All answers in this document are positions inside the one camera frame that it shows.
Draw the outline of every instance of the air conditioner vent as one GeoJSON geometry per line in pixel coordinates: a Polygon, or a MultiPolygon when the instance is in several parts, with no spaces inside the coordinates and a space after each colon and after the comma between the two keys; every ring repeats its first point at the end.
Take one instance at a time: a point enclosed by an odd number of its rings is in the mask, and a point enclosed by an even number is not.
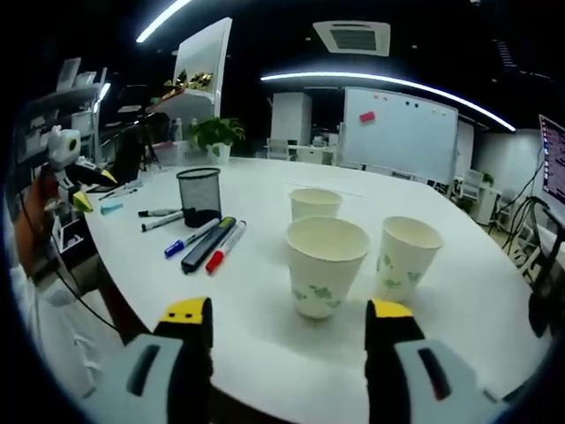
{"type": "Polygon", "coordinates": [[[331,53],[372,56],[388,56],[389,54],[389,24],[335,20],[316,22],[313,26],[331,53]]]}
{"type": "Polygon", "coordinates": [[[361,49],[375,51],[377,41],[373,31],[353,31],[350,29],[332,29],[335,44],[338,49],[361,49]]]}

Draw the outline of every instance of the black cable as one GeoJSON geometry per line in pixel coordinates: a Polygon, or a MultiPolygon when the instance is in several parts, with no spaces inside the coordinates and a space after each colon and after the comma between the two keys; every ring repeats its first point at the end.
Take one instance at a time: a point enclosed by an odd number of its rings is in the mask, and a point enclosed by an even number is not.
{"type": "MultiPolygon", "coordinates": [[[[34,234],[34,236],[36,237],[36,239],[41,239],[41,235],[37,233],[37,231],[35,230],[34,226],[32,225],[32,221],[29,217],[29,214],[27,213],[26,210],[26,205],[24,202],[24,196],[21,192],[21,190],[19,191],[19,199],[21,202],[21,207],[22,207],[22,211],[24,213],[24,215],[26,216],[26,220],[27,223],[29,223],[29,228],[31,228],[32,233],[34,234]]],[[[55,239],[55,236],[53,235],[53,231],[50,231],[51,233],[51,237],[53,238],[53,241],[55,242],[55,249],[57,251],[57,254],[59,255],[59,257],[61,258],[61,262],[64,264],[63,261],[63,256],[61,255],[61,251],[59,250],[59,247],[57,246],[57,240],[55,239]]],[[[66,266],[66,264],[64,264],[67,273],[69,273],[69,275],[71,276],[72,280],[74,281],[75,285],[77,287],[79,287],[79,283],[77,281],[77,278],[74,276],[74,274],[72,274],[71,270],[66,266]]],[[[85,307],[86,309],[88,309],[88,311],[90,311],[90,313],[92,315],[94,315],[96,318],[98,318],[100,321],[102,321],[104,324],[106,324],[108,327],[110,327],[111,329],[113,329],[116,333],[122,335],[123,333],[117,329],[113,324],[110,324],[109,322],[107,322],[104,318],[102,318],[101,316],[98,315],[98,313],[96,313],[96,311],[94,311],[89,305],[87,305],[87,303],[80,298],[80,296],[71,288],[71,286],[64,280],[63,276],[61,276],[61,273],[59,272],[58,269],[55,269],[55,273],[56,275],[59,277],[59,279],[63,282],[63,284],[66,286],[66,288],[72,293],[72,295],[75,297],[76,300],[78,300],[83,307],[85,307]]]]}
{"type": "Polygon", "coordinates": [[[512,241],[514,240],[514,237],[516,236],[516,234],[518,233],[518,231],[520,230],[520,227],[522,226],[522,224],[524,223],[524,216],[525,216],[525,212],[527,211],[527,207],[531,204],[532,202],[532,198],[529,197],[527,198],[524,203],[522,203],[518,210],[515,212],[514,216],[512,217],[512,222],[510,224],[510,231],[508,233],[508,237],[506,239],[506,242],[504,243],[504,245],[502,246],[502,250],[504,250],[504,248],[506,246],[508,246],[508,253],[510,253],[510,248],[512,246],[512,241]],[[516,222],[516,218],[518,216],[520,216],[520,213],[522,212],[522,216],[518,219],[518,225],[517,227],[515,227],[515,222],[516,222]]]}
{"type": "Polygon", "coordinates": [[[514,203],[516,203],[516,201],[518,199],[520,199],[520,196],[526,191],[526,189],[528,188],[528,186],[531,184],[531,182],[535,179],[535,177],[537,177],[537,175],[539,174],[539,170],[541,170],[542,166],[543,166],[543,162],[540,164],[540,166],[538,167],[538,169],[536,170],[536,172],[533,174],[533,176],[530,178],[530,180],[526,183],[526,185],[524,186],[524,188],[520,191],[520,193],[509,203],[507,203],[506,205],[504,205],[504,207],[502,207],[502,209],[500,209],[499,211],[496,212],[496,215],[494,217],[494,221],[496,221],[498,219],[498,215],[500,214],[500,212],[502,212],[503,210],[508,209],[510,206],[512,206],[514,203]]]}

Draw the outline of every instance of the ceiling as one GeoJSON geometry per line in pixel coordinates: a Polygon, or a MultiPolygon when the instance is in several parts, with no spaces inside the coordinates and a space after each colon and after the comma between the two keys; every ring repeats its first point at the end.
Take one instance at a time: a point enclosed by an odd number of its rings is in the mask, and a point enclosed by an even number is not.
{"type": "MultiPolygon", "coordinates": [[[[538,126],[539,113],[565,122],[565,60],[557,54],[562,51],[558,0],[192,0],[145,43],[137,44],[140,32],[171,2],[69,2],[75,11],[71,22],[43,33],[40,65],[45,71],[41,81],[30,86],[30,95],[52,90],[62,60],[81,56],[85,68],[109,67],[112,89],[103,111],[110,119],[120,87],[161,85],[172,76],[171,53],[178,44],[230,16],[222,114],[240,117],[253,137],[268,134],[270,94],[301,88],[260,83],[260,76],[288,71],[364,72],[412,80],[475,102],[518,128],[538,126]],[[313,30],[314,22],[324,20],[389,23],[390,56],[329,53],[313,30]],[[510,55],[506,64],[501,45],[510,55]]],[[[333,98],[332,91],[324,97],[333,98]]],[[[316,116],[334,116],[340,102],[314,102],[314,108],[316,116]]],[[[488,118],[459,109],[503,131],[488,118]]]]}

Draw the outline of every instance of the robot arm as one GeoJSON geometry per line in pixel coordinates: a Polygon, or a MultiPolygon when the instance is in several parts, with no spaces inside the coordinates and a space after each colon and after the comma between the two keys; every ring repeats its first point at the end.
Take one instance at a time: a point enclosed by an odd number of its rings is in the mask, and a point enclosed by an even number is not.
{"type": "Polygon", "coordinates": [[[61,130],[60,125],[54,126],[49,136],[48,158],[59,183],[59,195],[78,210],[93,210],[86,195],[80,191],[82,185],[117,186],[117,181],[107,170],[101,170],[80,156],[80,132],[77,130],[61,130]]]}

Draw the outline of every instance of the green leaves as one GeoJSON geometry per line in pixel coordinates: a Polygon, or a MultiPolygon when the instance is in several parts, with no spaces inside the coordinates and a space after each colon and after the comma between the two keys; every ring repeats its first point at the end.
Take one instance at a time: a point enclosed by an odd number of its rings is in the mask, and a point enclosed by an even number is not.
{"type": "Polygon", "coordinates": [[[245,138],[245,130],[236,118],[211,117],[206,121],[191,126],[191,135],[194,136],[199,148],[206,151],[207,146],[215,143],[233,144],[245,138]]]}
{"type": "Polygon", "coordinates": [[[310,289],[314,292],[317,298],[319,299],[332,299],[332,292],[328,290],[326,287],[316,287],[315,285],[309,285],[310,289]]]}

